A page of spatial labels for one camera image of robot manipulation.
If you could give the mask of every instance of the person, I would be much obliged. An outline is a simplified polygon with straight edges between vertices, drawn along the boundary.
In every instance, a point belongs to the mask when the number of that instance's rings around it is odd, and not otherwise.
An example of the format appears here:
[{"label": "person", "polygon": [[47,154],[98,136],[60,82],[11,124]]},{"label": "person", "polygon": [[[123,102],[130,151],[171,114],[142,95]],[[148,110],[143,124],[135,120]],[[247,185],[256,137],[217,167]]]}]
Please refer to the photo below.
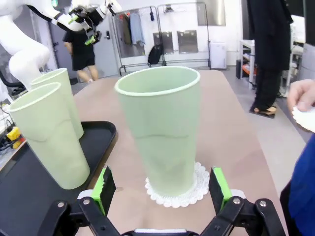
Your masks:
[{"label": "person", "polygon": [[[291,111],[293,107],[309,111],[315,105],[315,81],[292,83],[287,102]],[[280,202],[290,236],[315,235],[315,134],[298,159]]]},{"label": "person", "polygon": [[256,98],[253,111],[272,115],[283,70],[289,69],[290,24],[285,0],[247,0],[251,38],[255,40],[257,64]]},{"label": "person", "polygon": [[[63,38],[63,43],[72,58],[72,69],[77,72],[78,78],[87,83],[98,80],[98,70],[95,66],[95,54],[93,45],[85,45],[88,39],[85,32],[67,31]],[[87,67],[92,79],[83,69]]]}]

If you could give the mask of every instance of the blue clothing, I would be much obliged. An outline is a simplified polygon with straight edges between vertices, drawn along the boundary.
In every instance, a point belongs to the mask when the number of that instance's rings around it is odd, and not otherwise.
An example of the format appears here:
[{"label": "blue clothing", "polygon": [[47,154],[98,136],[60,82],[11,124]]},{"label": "blue clothing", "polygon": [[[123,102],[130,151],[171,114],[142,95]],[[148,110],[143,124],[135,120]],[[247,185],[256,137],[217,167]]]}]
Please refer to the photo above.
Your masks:
[{"label": "blue clothing", "polygon": [[302,235],[315,236],[315,134],[295,165],[289,211]]},{"label": "blue clothing", "polygon": [[138,13],[130,14],[130,30],[131,30],[131,39],[132,44],[139,44],[141,46],[144,45],[144,38],[142,32],[141,19]]}]

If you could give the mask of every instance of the black coat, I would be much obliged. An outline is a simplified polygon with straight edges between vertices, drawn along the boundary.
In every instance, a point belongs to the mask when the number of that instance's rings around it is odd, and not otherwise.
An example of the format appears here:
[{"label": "black coat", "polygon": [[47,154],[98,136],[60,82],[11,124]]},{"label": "black coat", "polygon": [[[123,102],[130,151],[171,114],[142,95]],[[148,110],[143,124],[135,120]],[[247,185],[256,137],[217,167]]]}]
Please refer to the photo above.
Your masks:
[{"label": "black coat", "polygon": [[288,70],[293,20],[285,0],[247,1],[255,62],[264,69]]}]

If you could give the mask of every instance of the black t-shirt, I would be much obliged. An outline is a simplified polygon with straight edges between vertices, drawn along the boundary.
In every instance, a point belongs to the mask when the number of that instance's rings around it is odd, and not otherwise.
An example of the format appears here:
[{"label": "black t-shirt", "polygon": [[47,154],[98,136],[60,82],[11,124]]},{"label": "black t-shirt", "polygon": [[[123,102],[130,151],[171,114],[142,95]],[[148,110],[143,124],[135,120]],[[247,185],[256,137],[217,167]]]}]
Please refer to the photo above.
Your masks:
[{"label": "black t-shirt", "polygon": [[88,39],[85,32],[66,32],[63,38],[64,42],[72,43],[73,55],[93,55],[93,45],[85,45]]}]

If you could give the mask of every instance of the person in black clothes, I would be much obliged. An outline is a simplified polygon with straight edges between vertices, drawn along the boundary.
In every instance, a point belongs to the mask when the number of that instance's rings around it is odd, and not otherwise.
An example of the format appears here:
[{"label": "person in black clothes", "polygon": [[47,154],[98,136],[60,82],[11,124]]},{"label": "person in black clothes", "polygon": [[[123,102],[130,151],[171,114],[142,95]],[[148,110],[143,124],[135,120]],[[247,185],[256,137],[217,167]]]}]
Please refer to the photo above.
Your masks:
[{"label": "person in black clothes", "polygon": [[[95,66],[95,54],[93,45],[85,45],[87,35],[80,32],[67,31],[63,42],[72,57],[72,69],[77,72],[77,76],[87,83],[98,80],[98,70]],[[88,67],[92,79],[83,69]]]},{"label": "person in black clothes", "polygon": [[290,24],[285,0],[248,0],[250,32],[255,39],[256,98],[254,112],[274,114],[283,70],[289,69]]}]

